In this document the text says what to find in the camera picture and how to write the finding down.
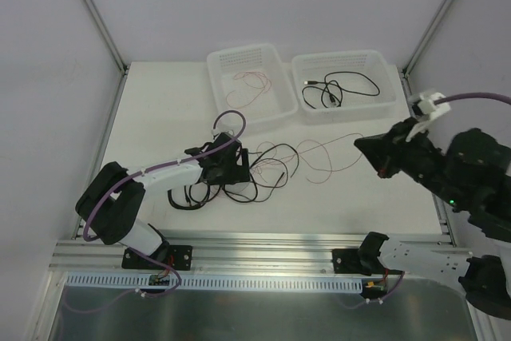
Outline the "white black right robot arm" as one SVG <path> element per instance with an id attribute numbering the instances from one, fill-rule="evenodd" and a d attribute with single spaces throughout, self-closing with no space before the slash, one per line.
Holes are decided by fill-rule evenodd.
<path id="1" fill-rule="evenodd" d="M 427 132 L 414 134 L 408 118 L 387 133 L 354 145 L 378 177 L 404 173 L 442 201 L 456 245 L 471 256 L 448 255 L 369 232 L 358 248 L 359 266 L 410 272 L 455 290 L 479 311 L 510 318 L 510 149 L 479 128 L 456 134 L 447 150 Z"/>

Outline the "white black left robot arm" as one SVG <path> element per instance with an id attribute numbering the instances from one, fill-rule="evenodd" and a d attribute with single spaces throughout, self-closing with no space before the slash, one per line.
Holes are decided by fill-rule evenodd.
<path id="1" fill-rule="evenodd" d="M 248 151 L 234 136 L 220 133 L 212 142 L 185 150 L 181 158 L 132 174 L 116 161 L 108 163 L 78 199 L 75 212 L 85 221 L 86 240 L 122 244 L 134 253 L 132 259 L 160 268 L 169 259 L 170 244 L 137 218 L 144 199 L 198 183 L 247 183 L 250 176 Z"/>

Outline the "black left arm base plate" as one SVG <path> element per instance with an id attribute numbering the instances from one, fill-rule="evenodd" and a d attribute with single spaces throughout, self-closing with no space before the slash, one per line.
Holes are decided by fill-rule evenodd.
<path id="1" fill-rule="evenodd" d="M 138 255 L 131 249 L 126 249 L 121 262 L 125 270 L 157 270 L 163 269 L 163 264 L 177 271 L 189 271 L 192 265 L 193 246 L 162 244 L 148 259 Z"/>

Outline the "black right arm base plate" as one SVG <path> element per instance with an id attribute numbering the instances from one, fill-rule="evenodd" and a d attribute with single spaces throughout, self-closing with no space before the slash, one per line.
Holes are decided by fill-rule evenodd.
<path id="1" fill-rule="evenodd" d="M 357 248 L 335 248 L 331 251 L 332 265 L 335 274 L 359 274 L 372 276 L 385 274 L 382 266 L 369 267 L 361 262 Z"/>

